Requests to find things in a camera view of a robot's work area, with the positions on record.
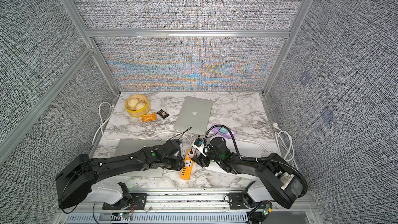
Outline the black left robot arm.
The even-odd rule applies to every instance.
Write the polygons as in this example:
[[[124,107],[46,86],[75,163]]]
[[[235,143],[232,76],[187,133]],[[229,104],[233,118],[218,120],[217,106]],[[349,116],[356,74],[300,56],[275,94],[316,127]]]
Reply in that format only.
[[[109,177],[157,168],[180,171],[184,167],[180,145],[180,140],[168,140],[162,145],[144,147],[118,157],[77,156],[56,176],[59,207],[78,205],[94,192],[92,185]]]

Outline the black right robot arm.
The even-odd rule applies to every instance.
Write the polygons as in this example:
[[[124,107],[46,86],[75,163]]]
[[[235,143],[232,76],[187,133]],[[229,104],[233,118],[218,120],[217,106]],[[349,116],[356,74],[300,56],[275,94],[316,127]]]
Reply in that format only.
[[[221,128],[231,136],[234,152],[228,148],[224,137],[216,136],[208,140],[213,129]],[[308,182],[304,175],[279,154],[272,152],[267,157],[242,155],[235,135],[225,125],[216,124],[210,127],[203,138],[197,138],[192,143],[192,152],[192,160],[202,168],[207,168],[214,162],[226,173],[257,177],[269,196],[284,208],[291,208],[296,199],[308,192]]]

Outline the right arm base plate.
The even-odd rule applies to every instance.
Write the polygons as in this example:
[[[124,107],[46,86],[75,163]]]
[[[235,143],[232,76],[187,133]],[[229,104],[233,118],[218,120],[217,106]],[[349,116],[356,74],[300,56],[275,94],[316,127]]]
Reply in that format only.
[[[241,192],[230,192],[228,193],[228,203],[232,210],[237,209],[249,209],[243,201],[243,193]]]

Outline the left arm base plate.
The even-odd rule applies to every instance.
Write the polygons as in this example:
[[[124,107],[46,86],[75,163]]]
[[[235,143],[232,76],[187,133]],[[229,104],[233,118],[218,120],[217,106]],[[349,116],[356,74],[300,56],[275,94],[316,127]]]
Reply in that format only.
[[[135,210],[144,210],[146,202],[147,202],[147,194],[146,193],[130,193],[131,199],[128,200],[126,206],[119,206],[118,204],[109,205],[104,203],[102,206],[102,210],[113,210],[113,211],[130,211],[132,209]]]

